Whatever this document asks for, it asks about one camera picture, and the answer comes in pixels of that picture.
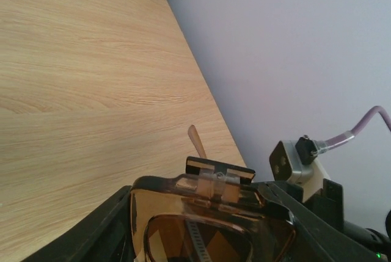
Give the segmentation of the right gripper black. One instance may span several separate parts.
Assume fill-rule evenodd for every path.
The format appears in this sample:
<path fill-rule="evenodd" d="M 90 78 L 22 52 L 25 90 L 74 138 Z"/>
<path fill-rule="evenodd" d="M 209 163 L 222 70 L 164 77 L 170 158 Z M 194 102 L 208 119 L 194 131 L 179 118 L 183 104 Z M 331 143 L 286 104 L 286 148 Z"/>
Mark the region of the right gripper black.
<path fill-rule="evenodd" d="M 331 227 L 371 250 L 377 256 L 390 255 L 390 214 L 387 215 L 385 221 L 386 235 L 346 221 L 342 185 L 324 179 L 323 187 L 305 201 L 305 207 Z"/>

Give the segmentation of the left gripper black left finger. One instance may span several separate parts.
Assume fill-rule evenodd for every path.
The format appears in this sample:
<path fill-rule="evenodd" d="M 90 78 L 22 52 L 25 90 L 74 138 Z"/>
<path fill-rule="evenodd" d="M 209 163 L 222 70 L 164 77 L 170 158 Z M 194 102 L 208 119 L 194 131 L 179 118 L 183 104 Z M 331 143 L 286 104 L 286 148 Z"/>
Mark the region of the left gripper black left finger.
<path fill-rule="evenodd" d="M 24 261 L 133 261 L 130 190 L 124 186 Z"/>

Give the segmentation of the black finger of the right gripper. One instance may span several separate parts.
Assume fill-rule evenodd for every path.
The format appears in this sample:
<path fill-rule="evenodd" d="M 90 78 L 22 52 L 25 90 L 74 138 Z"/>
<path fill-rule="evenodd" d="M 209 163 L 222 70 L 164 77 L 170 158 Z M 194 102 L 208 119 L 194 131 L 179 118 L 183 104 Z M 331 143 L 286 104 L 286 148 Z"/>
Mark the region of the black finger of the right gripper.
<path fill-rule="evenodd" d="M 194 156 L 188 156 L 186 158 L 185 172 L 190 175 L 200 175 L 202 172 L 213 174 L 220 173 L 223 176 L 231 174 L 239 177 L 240 184 L 251 184 L 255 177 L 255 171 L 247 167 Z"/>

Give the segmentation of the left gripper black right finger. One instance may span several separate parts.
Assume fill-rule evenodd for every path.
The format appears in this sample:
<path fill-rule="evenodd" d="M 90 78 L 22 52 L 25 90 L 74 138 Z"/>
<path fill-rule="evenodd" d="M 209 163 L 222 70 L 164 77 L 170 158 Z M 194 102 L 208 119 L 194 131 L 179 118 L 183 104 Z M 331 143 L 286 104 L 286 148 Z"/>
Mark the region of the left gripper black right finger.
<path fill-rule="evenodd" d="M 308 200 L 303 188 L 284 181 L 252 187 L 293 215 L 296 234 L 282 261 L 390 261 L 388 236 L 345 220 L 340 184 L 324 181 Z"/>

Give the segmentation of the brown translucent sunglasses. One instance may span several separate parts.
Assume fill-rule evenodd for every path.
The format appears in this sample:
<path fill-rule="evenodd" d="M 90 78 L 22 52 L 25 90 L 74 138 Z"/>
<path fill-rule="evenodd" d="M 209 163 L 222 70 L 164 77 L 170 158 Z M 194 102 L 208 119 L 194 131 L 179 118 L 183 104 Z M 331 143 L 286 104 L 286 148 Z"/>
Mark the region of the brown translucent sunglasses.
<path fill-rule="evenodd" d="M 207 159 L 195 126 L 188 136 Z M 295 237 L 290 210 L 229 174 L 143 176 L 130 190 L 136 261 L 281 261 Z"/>

